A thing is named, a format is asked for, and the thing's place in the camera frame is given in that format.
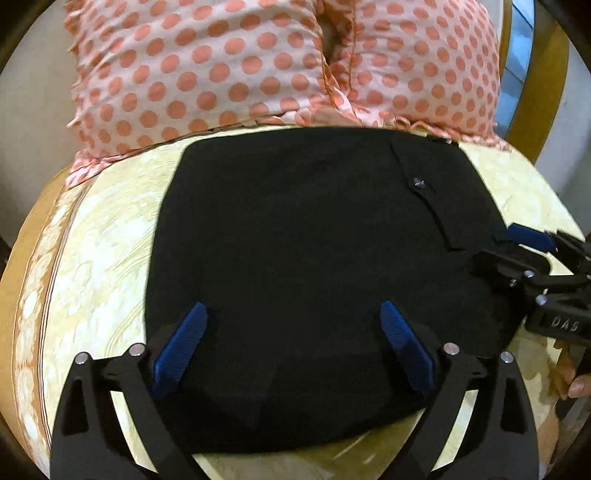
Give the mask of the person's right hand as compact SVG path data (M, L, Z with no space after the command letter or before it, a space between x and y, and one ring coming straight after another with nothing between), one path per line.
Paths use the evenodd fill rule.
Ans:
M561 400L587 397L591 392L590 374L577 374L569 346L556 340L554 348L560 351L559 359L551 371L552 384Z

